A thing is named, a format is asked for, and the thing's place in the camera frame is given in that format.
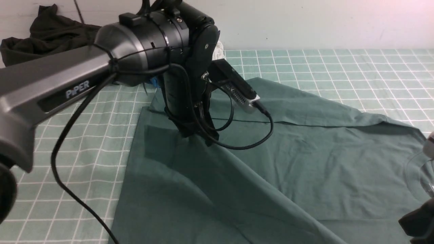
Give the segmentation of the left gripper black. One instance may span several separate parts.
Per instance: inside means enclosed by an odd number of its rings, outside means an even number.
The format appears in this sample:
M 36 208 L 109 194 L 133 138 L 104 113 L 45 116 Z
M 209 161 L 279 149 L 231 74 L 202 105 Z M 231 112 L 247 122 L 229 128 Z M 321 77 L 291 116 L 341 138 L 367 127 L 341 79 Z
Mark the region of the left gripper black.
M 211 85 L 201 77 L 191 76 L 179 64 L 170 65 L 162 75 L 165 112 L 182 136 L 205 136 L 205 144 L 214 144 L 219 134 L 211 119 L 209 108 Z

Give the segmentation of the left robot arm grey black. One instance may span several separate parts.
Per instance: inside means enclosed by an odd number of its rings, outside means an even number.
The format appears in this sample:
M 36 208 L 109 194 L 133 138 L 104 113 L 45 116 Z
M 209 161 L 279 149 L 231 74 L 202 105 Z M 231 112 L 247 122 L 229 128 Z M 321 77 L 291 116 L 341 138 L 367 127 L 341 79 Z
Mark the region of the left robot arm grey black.
M 17 199 L 11 168 L 31 172 L 37 125 L 71 104 L 88 101 L 110 82 L 134 87 L 154 76 L 181 76 L 192 82 L 181 91 L 170 84 L 169 108 L 180 110 L 188 98 L 200 101 L 200 79 L 212 62 L 220 37 L 214 20 L 181 0 L 143 0 L 136 13 L 99 29 L 84 47 L 1 69 L 1 221 Z

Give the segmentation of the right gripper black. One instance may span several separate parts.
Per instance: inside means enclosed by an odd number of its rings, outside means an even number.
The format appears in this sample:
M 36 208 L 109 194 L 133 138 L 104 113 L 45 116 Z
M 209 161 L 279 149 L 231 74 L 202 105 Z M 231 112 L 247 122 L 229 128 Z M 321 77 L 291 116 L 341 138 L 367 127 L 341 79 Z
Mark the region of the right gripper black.
M 418 209 L 400 218 L 398 222 L 406 235 L 412 237 L 411 244 L 433 244 L 434 199 L 426 201 Z

